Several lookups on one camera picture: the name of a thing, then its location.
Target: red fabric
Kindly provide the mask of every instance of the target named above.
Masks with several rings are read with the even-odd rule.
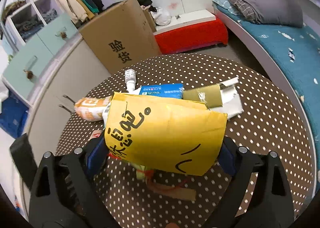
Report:
[[[155,37],[162,54],[183,52],[221,42],[228,43],[227,28],[219,18],[164,32]]]

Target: gray blanket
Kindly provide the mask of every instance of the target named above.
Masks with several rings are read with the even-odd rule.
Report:
[[[301,28],[301,7],[295,0],[243,0],[253,10],[258,24],[281,24]]]

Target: metal screw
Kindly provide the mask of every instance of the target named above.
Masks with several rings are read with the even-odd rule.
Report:
[[[74,153],[75,153],[75,154],[80,154],[80,153],[82,153],[82,148],[76,148],[76,149],[74,150]]]
[[[43,154],[43,156],[47,159],[51,156],[51,152],[50,151],[47,151]]]
[[[241,146],[241,147],[239,147],[239,151],[241,153],[247,153],[248,149],[246,147],[244,147],[244,146]]]
[[[278,154],[275,151],[271,151],[270,152],[270,156],[273,157],[273,158],[276,158],[276,157],[278,157]]]

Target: brown tablecloth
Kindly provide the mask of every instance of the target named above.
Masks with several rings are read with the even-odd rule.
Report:
[[[183,83],[185,89],[208,86],[239,77],[238,93],[244,113],[227,122],[225,135],[253,153],[273,150],[281,158],[292,190],[295,214],[300,210],[313,184],[312,154],[302,120],[286,94],[259,73],[234,61],[201,54],[162,55],[137,63],[137,87]],[[124,70],[110,76],[92,89],[87,97],[103,98],[113,91],[126,92]],[[83,147],[92,131],[103,129],[103,121],[88,122],[75,113],[60,137],[56,154]],[[156,171],[154,181],[177,185],[185,175]],[[217,164],[203,176],[192,176],[184,187],[196,190],[195,201],[183,201],[151,192],[136,179],[135,169],[127,162],[109,159],[95,177],[96,191],[122,227],[201,227],[219,203],[230,177]],[[246,212],[255,186],[252,174],[238,214]]]

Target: plastic bottle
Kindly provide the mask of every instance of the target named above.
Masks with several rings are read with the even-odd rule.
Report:
[[[127,91],[132,92],[136,89],[136,72],[133,69],[128,69],[124,72],[124,81],[127,86]]]

